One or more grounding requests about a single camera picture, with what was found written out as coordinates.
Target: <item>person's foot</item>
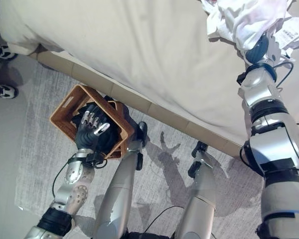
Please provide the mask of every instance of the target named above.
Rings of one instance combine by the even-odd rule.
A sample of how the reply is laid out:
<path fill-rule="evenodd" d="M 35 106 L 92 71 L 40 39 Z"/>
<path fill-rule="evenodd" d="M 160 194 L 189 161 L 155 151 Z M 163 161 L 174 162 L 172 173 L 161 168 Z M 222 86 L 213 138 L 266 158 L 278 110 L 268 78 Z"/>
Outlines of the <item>person's foot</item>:
<path fill-rule="evenodd" d="M 18 54 L 12 53 L 8 46 L 0 45 L 0 59 L 10 61 L 17 57 Z"/>
<path fill-rule="evenodd" d="M 17 96 L 18 91 L 13 86 L 0 85 L 0 97 L 4 99 L 13 99 Z"/>

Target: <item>carpet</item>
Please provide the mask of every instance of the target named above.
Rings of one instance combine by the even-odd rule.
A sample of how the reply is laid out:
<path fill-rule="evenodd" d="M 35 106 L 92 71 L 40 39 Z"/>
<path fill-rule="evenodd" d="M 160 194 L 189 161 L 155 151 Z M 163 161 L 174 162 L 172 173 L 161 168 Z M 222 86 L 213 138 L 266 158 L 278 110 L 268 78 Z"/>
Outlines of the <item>carpet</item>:
<path fill-rule="evenodd" d="M 40 216 L 53 199 L 51 185 L 55 175 L 76 152 L 75 144 L 49 122 L 49 117 L 77 83 L 39 64 L 35 70 L 22 139 L 15 204 Z M 129 231 L 143 232 L 165 208 L 185 206 L 193 183 L 187 176 L 193 161 L 190 153 L 197 140 L 132 108 L 127 110 L 127 120 L 132 125 L 145 121 L 149 128 L 148 143 L 143 150 L 143 169 L 135 174 L 128 222 Z M 237 159 L 211 147 L 208 152 L 215 158 L 212 164 L 217 183 L 213 233 L 218 239 L 258 238 L 255 229 L 261 223 L 262 178 Z M 89 197 L 78 212 L 75 230 L 87 238 L 92 236 L 96 213 L 118 165 L 119 160 L 114 159 L 105 168 L 96 170 Z M 55 190 L 60 187 L 64 173 L 60 174 Z M 180 208 L 168 210 L 148 232 L 171 236 L 181 214 Z"/>

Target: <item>sneaker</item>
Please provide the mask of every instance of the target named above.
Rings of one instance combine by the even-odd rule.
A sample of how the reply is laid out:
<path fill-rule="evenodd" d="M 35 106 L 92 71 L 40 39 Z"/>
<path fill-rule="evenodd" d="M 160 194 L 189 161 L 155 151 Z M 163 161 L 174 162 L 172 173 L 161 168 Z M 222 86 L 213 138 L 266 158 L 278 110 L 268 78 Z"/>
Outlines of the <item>sneaker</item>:
<path fill-rule="evenodd" d="M 0 97 L 4 99 L 13 99 L 17 96 L 17 89 L 8 85 L 0 85 Z"/>
<path fill-rule="evenodd" d="M 17 57 L 18 54 L 10 52 L 8 46 L 0 45 L 0 59 L 10 61 Z"/>

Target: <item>white bed sheet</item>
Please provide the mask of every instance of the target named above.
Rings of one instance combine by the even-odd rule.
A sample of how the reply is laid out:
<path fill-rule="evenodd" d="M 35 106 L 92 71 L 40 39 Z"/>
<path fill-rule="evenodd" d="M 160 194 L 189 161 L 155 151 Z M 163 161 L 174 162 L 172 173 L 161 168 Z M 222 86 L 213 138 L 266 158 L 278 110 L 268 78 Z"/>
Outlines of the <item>white bed sheet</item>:
<path fill-rule="evenodd" d="M 299 2 L 289 12 L 299 16 Z M 196 0 L 1 0 L 0 32 L 30 54 L 39 43 L 65 50 L 158 105 L 233 142 L 247 139 L 233 45 L 210 42 Z M 299 49 L 282 96 L 299 122 Z"/>

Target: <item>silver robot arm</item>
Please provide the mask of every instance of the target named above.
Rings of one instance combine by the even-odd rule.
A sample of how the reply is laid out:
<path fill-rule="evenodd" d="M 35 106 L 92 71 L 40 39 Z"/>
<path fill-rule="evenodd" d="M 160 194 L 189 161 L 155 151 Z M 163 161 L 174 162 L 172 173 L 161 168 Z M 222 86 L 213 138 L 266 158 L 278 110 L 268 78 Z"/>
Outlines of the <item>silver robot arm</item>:
<path fill-rule="evenodd" d="M 272 66 L 280 54 L 260 57 L 237 80 L 252 123 L 243 150 L 251 169 L 265 180 L 257 234 L 261 239 L 299 239 L 299 128 L 275 84 Z"/>
<path fill-rule="evenodd" d="M 38 225 L 31 228 L 25 239 L 61 239 L 75 227 L 73 218 L 86 201 L 94 178 L 94 167 L 78 158 L 87 157 L 89 153 L 93 152 L 79 150 L 69 160 L 62 186 Z"/>
<path fill-rule="evenodd" d="M 25 239 L 61 239 L 75 227 L 74 216 L 88 197 L 94 167 L 105 157 L 95 149 L 108 142 L 100 136 L 109 128 L 99 108 L 90 105 L 79 123 L 75 138 L 78 151 L 67 162 L 64 182 L 38 225 L 31 228 Z"/>

